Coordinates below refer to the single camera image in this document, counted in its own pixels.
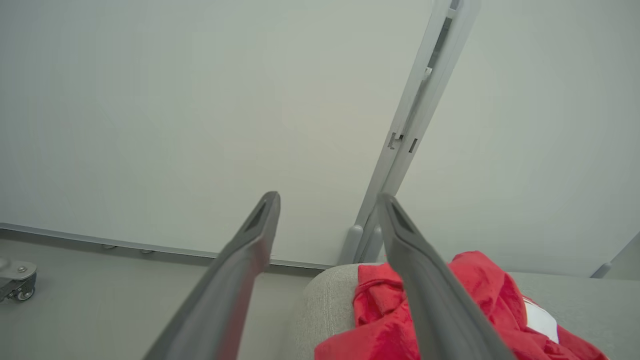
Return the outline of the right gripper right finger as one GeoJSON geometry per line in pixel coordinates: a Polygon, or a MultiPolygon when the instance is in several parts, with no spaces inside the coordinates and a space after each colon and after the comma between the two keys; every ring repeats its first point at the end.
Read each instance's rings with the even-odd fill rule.
{"type": "Polygon", "coordinates": [[[512,360],[494,330],[395,196],[375,203],[391,268],[400,276],[423,360],[512,360]]]}

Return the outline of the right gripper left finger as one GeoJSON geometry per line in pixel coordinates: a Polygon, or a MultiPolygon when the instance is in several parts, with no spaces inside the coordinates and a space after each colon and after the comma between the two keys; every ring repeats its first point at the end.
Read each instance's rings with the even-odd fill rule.
{"type": "Polygon", "coordinates": [[[147,351],[147,360],[235,360],[257,276],[269,266],[281,196],[268,191],[147,351]]]}

